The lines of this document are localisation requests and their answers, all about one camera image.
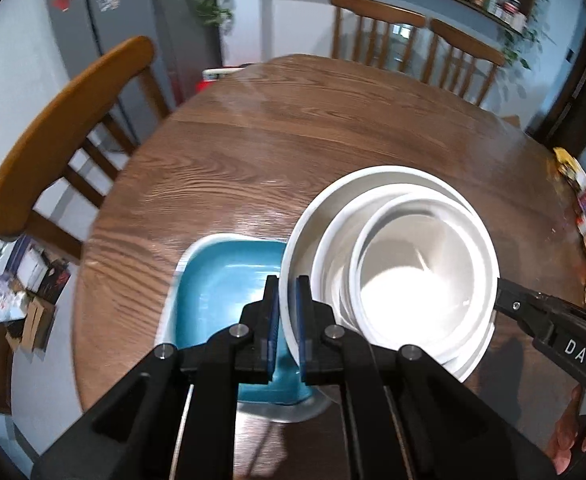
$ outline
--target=wooden table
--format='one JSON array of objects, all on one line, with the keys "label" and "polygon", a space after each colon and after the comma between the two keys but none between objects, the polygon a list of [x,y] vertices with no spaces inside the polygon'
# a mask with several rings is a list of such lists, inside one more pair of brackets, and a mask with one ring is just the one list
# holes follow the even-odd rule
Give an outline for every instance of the wooden table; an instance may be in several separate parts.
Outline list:
[{"label": "wooden table", "polygon": [[[402,74],[283,57],[215,83],[180,107],[114,184],[85,245],[76,292],[74,366],[83,407],[153,346],[173,270],[191,243],[215,232],[286,240],[324,187],[379,164],[444,179],[484,220],[503,277],[581,304],[586,260],[572,192],[545,148]],[[500,316],[467,384],[543,445],[574,381]],[[345,475],[337,409],[302,424],[249,426],[268,432],[264,445],[271,446],[260,455],[270,461],[258,457],[251,474]],[[259,438],[239,441],[240,474],[249,474]]]}]

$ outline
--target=white wall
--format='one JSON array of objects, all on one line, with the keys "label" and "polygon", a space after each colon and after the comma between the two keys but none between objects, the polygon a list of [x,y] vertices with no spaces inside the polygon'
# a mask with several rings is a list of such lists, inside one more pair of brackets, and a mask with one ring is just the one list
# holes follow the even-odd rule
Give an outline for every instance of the white wall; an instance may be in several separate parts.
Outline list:
[{"label": "white wall", "polygon": [[500,116],[518,115],[524,128],[547,97],[565,65],[565,57],[580,17],[582,0],[550,0],[541,8],[542,44],[525,58],[532,70],[514,67],[499,78],[499,98],[493,92],[487,108]]},{"label": "white wall", "polygon": [[223,0],[233,20],[221,31],[222,63],[236,66],[262,59],[262,0]]},{"label": "white wall", "polygon": [[[22,131],[68,82],[45,0],[0,2],[0,163]],[[39,204],[53,210],[56,186]]]},{"label": "white wall", "polygon": [[[501,48],[502,28],[462,4],[451,0],[380,1],[421,12],[430,18],[439,18],[484,43]],[[517,115],[523,127],[529,123],[561,69],[581,4],[582,0],[550,0],[542,12],[545,33],[542,53],[534,50],[527,55],[532,70],[522,67],[503,70],[484,101],[484,108],[499,116]],[[273,0],[271,8],[273,57],[293,53],[329,56],[334,11],[328,0]],[[355,23],[354,16],[345,20],[344,30],[351,40]],[[416,56],[409,71],[413,76],[422,71],[429,40],[430,32],[420,31],[415,46]],[[479,64],[479,67],[481,72],[486,72],[486,65]]]}]

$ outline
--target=white bowl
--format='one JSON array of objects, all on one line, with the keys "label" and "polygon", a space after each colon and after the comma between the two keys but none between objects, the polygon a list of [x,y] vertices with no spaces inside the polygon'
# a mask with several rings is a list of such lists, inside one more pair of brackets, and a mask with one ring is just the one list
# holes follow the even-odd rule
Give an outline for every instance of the white bowl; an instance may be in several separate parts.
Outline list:
[{"label": "white bowl", "polygon": [[426,188],[416,184],[388,184],[370,189],[344,206],[327,227],[311,266],[311,293],[315,300],[332,307],[336,323],[358,330],[353,313],[347,302],[343,301],[340,288],[343,271],[348,266],[359,232],[382,205],[423,189]]},{"label": "white bowl", "polygon": [[[471,373],[473,373],[473,370],[475,370],[476,367],[480,364],[480,361],[482,360],[482,357],[484,356],[486,349],[489,348],[489,343],[491,342],[491,338],[493,337],[495,331],[496,311],[493,311],[490,316],[489,324],[486,327],[486,332],[484,333],[481,339],[480,345],[476,348],[476,350],[473,352],[468,361],[465,362],[460,368],[458,368],[458,370],[455,371],[455,373],[449,371],[458,379],[458,381],[460,381],[461,383],[466,381],[468,377],[471,375]],[[446,369],[448,369],[449,363],[451,363],[451,361],[448,361],[447,364],[444,365]]]},{"label": "white bowl", "polygon": [[[404,166],[375,166],[358,170],[340,178],[324,189],[311,201],[295,224],[282,259],[278,291],[281,320],[289,349],[298,363],[295,279],[301,274],[311,273],[311,266],[320,239],[340,210],[358,195],[387,184],[417,184],[418,186],[429,187],[463,205],[471,215],[480,220],[470,203],[449,184],[429,173]],[[499,276],[495,251],[490,244],[486,228],[484,228],[483,224],[481,225],[483,237],[486,237],[491,249],[489,259],[492,269],[495,269],[495,275]],[[493,305],[495,303],[496,292],[497,280],[487,287],[486,301],[488,304]],[[492,332],[487,332],[488,339],[483,341],[484,350],[491,335]],[[477,361],[481,359],[484,350],[477,358]]]},{"label": "white bowl", "polygon": [[460,204],[423,192],[391,200],[369,219],[343,280],[368,341],[393,350],[414,344],[444,364],[486,332],[486,287],[497,277],[477,224]]}]

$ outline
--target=metal bolt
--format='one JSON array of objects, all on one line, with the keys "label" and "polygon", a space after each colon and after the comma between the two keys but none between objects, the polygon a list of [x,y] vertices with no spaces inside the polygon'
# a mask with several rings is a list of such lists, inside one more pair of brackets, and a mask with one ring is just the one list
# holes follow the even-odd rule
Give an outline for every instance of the metal bolt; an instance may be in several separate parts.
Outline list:
[{"label": "metal bolt", "polygon": [[233,337],[243,337],[249,333],[249,328],[243,323],[236,323],[228,329],[228,333]]},{"label": "metal bolt", "polygon": [[415,345],[404,345],[400,349],[400,353],[404,359],[409,359],[409,361],[417,361],[422,357],[422,350],[419,346]]},{"label": "metal bolt", "polygon": [[344,335],[344,329],[340,325],[329,325],[324,329],[324,334],[331,339],[339,339]]},{"label": "metal bolt", "polygon": [[168,343],[162,343],[153,349],[153,354],[158,359],[168,359],[173,355],[173,352],[175,352],[175,347]]}]

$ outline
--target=wooden chair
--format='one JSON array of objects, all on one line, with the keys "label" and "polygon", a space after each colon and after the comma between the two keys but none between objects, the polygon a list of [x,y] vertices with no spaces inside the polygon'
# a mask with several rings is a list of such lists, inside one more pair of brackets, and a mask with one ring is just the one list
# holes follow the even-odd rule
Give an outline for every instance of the wooden chair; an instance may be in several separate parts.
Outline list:
[{"label": "wooden chair", "polygon": [[131,38],[92,63],[73,79],[28,126],[0,166],[0,239],[16,240],[26,233],[42,245],[78,263],[82,243],[33,210],[46,188],[64,178],[99,208],[104,200],[93,186],[71,168],[69,161],[80,148],[115,180],[118,170],[87,138],[102,123],[122,149],[132,155],[135,146],[108,113],[121,89],[132,78],[159,120],[169,108],[150,64],[155,56],[146,37]]},{"label": "wooden chair", "polygon": [[412,12],[411,10],[400,9],[391,5],[376,2],[375,0],[329,0],[335,7],[335,23],[333,24],[333,47],[331,50],[331,57],[339,58],[340,52],[340,25],[342,22],[342,9],[347,9],[358,15],[358,30],[355,36],[355,45],[353,46],[353,53],[351,55],[352,61],[358,61],[361,54],[362,30],[364,25],[364,18],[373,20],[371,25],[371,35],[369,36],[369,46],[367,47],[364,64],[370,66],[373,62],[375,54],[375,42],[377,40],[377,22],[384,22],[384,35],[382,36],[382,51],[377,60],[377,67],[384,68],[388,56],[388,43],[390,38],[391,25],[402,23],[412,25],[409,34],[406,51],[403,59],[398,63],[397,69],[400,72],[406,70],[413,44],[415,43],[415,30],[422,28],[426,24],[426,18],[422,14]]},{"label": "wooden chair", "polygon": [[[492,63],[491,70],[489,71],[488,76],[482,85],[480,94],[478,94],[478,97],[476,98],[475,104],[476,106],[480,106],[484,100],[484,97],[486,96],[486,93],[488,92],[489,87],[496,78],[498,67],[501,67],[504,64],[504,56],[502,55],[502,52],[482,43],[481,41],[478,41],[476,38],[465,34],[461,30],[457,30],[455,27],[451,27],[451,25],[448,23],[441,22],[440,20],[431,20],[429,28],[433,31],[433,39],[431,40],[429,56],[426,60],[424,72],[422,73],[422,82],[429,84],[429,79],[431,78],[431,73],[433,71],[433,64],[435,62],[435,54],[438,49],[438,43],[440,38],[442,38],[444,41],[449,43],[449,51],[444,61],[442,74],[439,77],[440,88],[444,87],[444,84],[446,83],[449,76],[451,64],[453,63],[455,65],[455,70],[453,72],[451,83],[449,84],[448,89],[451,92],[455,91],[462,72],[464,55],[468,54],[471,57],[470,64],[468,66],[467,73],[464,76],[462,86],[458,91],[458,95],[464,99],[468,92],[468,88],[471,85],[471,78],[476,68],[476,60],[486,59]],[[455,49],[460,51],[459,57],[454,57],[453,51]]]}]

